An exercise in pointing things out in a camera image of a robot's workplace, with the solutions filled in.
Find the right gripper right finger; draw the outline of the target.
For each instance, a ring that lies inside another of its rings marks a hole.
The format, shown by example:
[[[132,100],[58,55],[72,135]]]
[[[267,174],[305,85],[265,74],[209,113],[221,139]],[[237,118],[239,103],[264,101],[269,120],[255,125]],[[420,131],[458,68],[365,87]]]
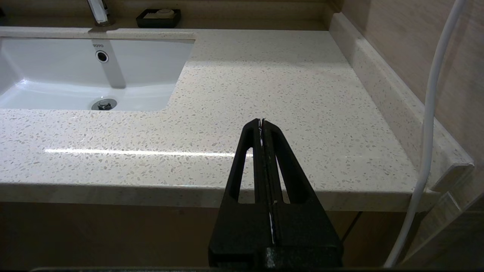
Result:
[[[343,246],[282,131],[262,121],[273,245],[265,267],[341,267]]]

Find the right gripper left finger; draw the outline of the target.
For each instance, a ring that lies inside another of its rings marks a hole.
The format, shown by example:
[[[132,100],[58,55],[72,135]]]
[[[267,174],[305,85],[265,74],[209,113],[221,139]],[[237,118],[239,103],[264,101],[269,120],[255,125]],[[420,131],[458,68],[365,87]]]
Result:
[[[240,203],[240,187],[247,158],[253,150],[254,203]],[[261,121],[242,129],[208,246],[211,267],[256,267],[261,251],[273,244],[268,181],[261,145]]]

